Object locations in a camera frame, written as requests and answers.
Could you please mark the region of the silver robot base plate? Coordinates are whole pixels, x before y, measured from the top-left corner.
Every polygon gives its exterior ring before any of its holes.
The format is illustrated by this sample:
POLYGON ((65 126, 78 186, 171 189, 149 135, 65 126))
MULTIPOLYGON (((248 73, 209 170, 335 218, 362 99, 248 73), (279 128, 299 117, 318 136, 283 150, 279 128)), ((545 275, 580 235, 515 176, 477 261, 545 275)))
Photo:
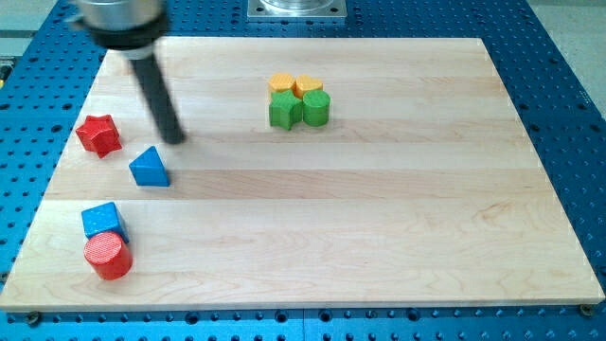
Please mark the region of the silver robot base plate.
POLYGON ((345 18, 346 0, 248 0, 247 17, 274 18, 345 18))

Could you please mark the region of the silver black robot arm end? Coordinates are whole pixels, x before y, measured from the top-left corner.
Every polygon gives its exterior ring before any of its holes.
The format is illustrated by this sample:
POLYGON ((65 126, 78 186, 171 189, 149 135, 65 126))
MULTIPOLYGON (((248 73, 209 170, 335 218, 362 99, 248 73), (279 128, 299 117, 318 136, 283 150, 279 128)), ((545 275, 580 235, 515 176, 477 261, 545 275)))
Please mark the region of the silver black robot arm end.
POLYGON ((127 59, 149 58, 155 42, 169 29, 163 0, 74 0, 77 12, 66 19, 99 46, 121 52, 127 59))

